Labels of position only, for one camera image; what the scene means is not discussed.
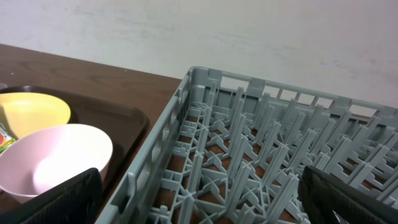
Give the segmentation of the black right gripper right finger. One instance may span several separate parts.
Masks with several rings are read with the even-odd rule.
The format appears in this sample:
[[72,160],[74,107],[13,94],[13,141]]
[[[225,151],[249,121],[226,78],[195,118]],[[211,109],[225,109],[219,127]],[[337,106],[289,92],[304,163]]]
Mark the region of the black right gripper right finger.
[[298,185],[298,197],[311,223],[397,224],[397,210],[371,198],[341,180],[306,166]]

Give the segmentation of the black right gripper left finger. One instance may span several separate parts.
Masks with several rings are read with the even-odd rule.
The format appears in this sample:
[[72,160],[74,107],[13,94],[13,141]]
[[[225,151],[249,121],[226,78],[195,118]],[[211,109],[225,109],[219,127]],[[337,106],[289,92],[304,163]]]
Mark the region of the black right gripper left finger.
[[1,215],[1,224],[94,223],[102,204],[103,184],[96,168],[72,177]]

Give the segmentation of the pink bowl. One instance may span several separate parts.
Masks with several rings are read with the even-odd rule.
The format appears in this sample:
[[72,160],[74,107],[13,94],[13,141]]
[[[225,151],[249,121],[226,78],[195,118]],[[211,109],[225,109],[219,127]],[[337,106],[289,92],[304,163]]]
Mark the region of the pink bowl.
[[41,129],[1,154],[1,190],[24,203],[89,168],[104,181],[113,154],[111,138],[86,124]]

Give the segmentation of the green snack wrapper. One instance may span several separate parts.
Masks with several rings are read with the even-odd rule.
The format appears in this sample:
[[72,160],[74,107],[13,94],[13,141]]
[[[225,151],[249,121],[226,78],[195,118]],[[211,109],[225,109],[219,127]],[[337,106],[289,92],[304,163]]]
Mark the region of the green snack wrapper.
[[7,148],[9,148],[12,144],[16,142],[16,139],[13,138],[1,124],[0,127],[0,153],[3,153]]

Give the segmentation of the yellow plate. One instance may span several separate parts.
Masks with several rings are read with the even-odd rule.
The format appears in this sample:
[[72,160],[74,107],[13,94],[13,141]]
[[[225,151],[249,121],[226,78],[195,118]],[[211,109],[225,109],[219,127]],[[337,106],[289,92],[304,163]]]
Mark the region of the yellow plate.
[[28,92],[1,94],[1,124],[17,139],[67,124],[71,113],[68,104],[56,96]]

